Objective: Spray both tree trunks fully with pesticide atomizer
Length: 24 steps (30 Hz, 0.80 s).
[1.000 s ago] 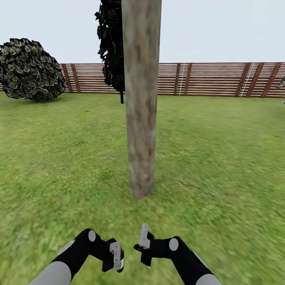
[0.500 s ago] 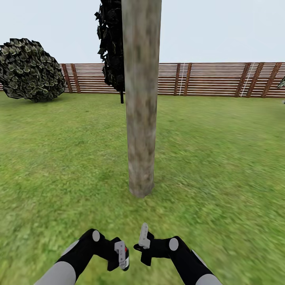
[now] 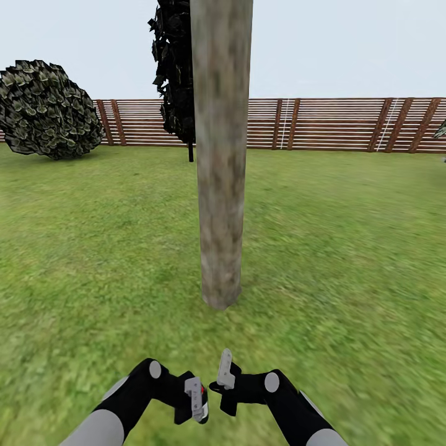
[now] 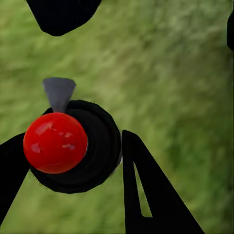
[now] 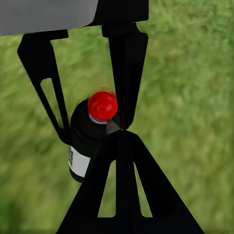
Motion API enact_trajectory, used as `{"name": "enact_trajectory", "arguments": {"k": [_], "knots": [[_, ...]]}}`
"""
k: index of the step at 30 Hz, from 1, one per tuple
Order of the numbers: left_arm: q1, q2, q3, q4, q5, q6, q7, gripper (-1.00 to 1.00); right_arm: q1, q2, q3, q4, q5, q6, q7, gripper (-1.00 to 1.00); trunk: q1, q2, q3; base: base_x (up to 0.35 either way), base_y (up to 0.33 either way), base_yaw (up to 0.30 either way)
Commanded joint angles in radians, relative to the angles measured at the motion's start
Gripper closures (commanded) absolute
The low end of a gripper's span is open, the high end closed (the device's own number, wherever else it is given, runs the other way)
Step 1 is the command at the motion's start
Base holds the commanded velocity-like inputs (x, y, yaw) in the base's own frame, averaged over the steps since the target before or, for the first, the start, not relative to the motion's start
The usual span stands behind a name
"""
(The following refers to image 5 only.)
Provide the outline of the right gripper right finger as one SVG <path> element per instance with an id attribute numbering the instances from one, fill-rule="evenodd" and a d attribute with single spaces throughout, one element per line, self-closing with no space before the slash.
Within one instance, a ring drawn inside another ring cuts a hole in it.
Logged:
<path id="1" fill-rule="evenodd" d="M 205 234 L 141 138 L 122 132 L 130 234 Z M 134 163 L 152 217 L 141 214 Z"/>

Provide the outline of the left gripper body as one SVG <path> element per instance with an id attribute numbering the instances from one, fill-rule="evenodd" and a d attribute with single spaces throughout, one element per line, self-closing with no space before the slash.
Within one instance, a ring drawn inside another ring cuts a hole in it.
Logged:
<path id="1" fill-rule="evenodd" d="M 149 0 L 98 0 L 94 21 L 86 27 L 148 19 Z"/>

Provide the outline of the pesticide atomizer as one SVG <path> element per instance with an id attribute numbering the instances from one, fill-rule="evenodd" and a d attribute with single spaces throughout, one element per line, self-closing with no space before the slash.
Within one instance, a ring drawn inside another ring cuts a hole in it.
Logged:
<path id="1" fill-rule="evenodd" d="M 98 91 L 79 103 L 71 117 L 73 146 L 69 146 L 72 178 L 83 183 L 106 137 L 125 130 L 124 114 L 115 96 Z"/>

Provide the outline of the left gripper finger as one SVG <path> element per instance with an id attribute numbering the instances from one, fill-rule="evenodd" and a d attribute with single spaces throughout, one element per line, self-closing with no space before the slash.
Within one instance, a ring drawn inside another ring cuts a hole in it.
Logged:
<path id="1" fill-rule="evenodd" d="M 68 38 L 67 29 L 27 33 L 23 35 L 17 53 L 58 136 L 62 142 L 73 146 L 71 128 L 65 108 L 55 53 L 50 43 L 50 40 L 65 38 Z M 42 80 L 46 78 L 52 79 L 64 129 L 60 128 L 40 85 Z"/>
<path id="2" fill-rule="evenodd" d="M 117 103 L 127 130 L 134 121 L 148 35 L 138 30 L 136 22 L 107 24 L 101 29 L 109 41 Z"/>

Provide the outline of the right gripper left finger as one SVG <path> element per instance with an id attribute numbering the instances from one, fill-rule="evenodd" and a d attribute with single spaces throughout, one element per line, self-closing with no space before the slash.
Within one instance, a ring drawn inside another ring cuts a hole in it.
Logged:
<path id="1" fill-rule="evenodd" d="M 98 217 L 110 164 L 114 160 L 116 215 Z M 122 130 L 106 137 L 57 234 L 130 234 Z"/>

